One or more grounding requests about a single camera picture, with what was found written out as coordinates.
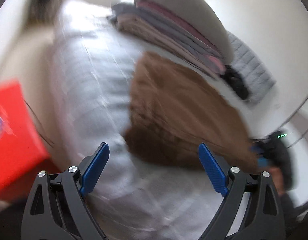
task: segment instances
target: stack of folded clothes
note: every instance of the stack of folded clothes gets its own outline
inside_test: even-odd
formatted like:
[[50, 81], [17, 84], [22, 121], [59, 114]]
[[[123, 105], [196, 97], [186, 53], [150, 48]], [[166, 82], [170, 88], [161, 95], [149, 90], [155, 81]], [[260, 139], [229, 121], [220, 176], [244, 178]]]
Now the stack of folded clothes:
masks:
[[223, 78], [239, 97], [248, 97], [243, 80], [229, 66], [233, 51], [228, 34], [204, 0], [114, 0], [111, 8], [120, 30], [176, 54], [213, 78]]

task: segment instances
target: bed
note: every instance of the bed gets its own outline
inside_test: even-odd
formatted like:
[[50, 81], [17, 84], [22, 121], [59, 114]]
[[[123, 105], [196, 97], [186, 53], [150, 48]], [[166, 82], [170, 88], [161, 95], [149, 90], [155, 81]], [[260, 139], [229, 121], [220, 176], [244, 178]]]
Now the bed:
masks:
[[[89, 202], [109, 239], [198, 239], [215, 215], [222, 196], [203, 171], [169, 168], [132, 156], [123, 139], [129, 126], [129, 84], [134, 63], [154, 51], [198, 72], [175, 55], [117, 31], [105, 18], [108, 8], [66, 0], [51, 48], [50, 84], [62, 138], [73, 165], [101, 142], [110, 159]], [[250, 130], [249, 106], [222, 82], [201, 74], [239, 109]], [[229, 232], [239, 228], [246, 194]]]

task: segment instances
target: pillow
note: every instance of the pillow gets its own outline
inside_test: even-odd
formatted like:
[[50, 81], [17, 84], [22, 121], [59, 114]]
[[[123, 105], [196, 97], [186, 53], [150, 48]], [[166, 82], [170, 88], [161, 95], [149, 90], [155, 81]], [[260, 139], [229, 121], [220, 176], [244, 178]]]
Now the pillow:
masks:
[[214, 44], [224, 57], [225, 65], [233, 60], [227, 32], [212, 8], [204, 0], [150, 0], [187, 21]]
[[250, 92], [245, 102], [248, 106], [253, 107], [263, 100], [276, 81], [244, 42], [230, 32], [228, 32], [228, 37], [234, 51], [232, 68], [243, 78], [244, 84]]

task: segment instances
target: green light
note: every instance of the green light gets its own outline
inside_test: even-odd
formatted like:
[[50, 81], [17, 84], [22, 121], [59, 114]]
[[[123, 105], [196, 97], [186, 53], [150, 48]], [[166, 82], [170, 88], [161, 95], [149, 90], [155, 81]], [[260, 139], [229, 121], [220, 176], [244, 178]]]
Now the green light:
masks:
[[286, 136], [286, 135], [287, 135], [287, 133], [282, 134], [282, 135], [280, 135], [280, 136], [277, 136], [277, 138], [284, 137], [284, 136]]

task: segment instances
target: metal screw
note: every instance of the metal screw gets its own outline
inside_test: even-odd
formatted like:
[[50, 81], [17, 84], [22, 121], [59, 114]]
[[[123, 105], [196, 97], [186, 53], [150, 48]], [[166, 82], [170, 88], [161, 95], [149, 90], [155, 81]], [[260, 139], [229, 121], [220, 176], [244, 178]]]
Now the metal screw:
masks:
[[238, 167], [234, 166], [234, 167], [231, 168], [231, 171], [234, 172], [234, 173], [239, 173], [240, 170], [239, 170]]
[[268, 178], [270, 176], [269, 172], [268, 171], [263, 171], [263, 176]]
[[45, 171], [40, 171], [39, 173], [38, 173], [38, 176], [39, 177], [44, 177], [46, 175], [46, 172]]
[[75, 171], [77, 171], [77, 167], [76, 166], [69, 167], [69, 172], [73, 173]]

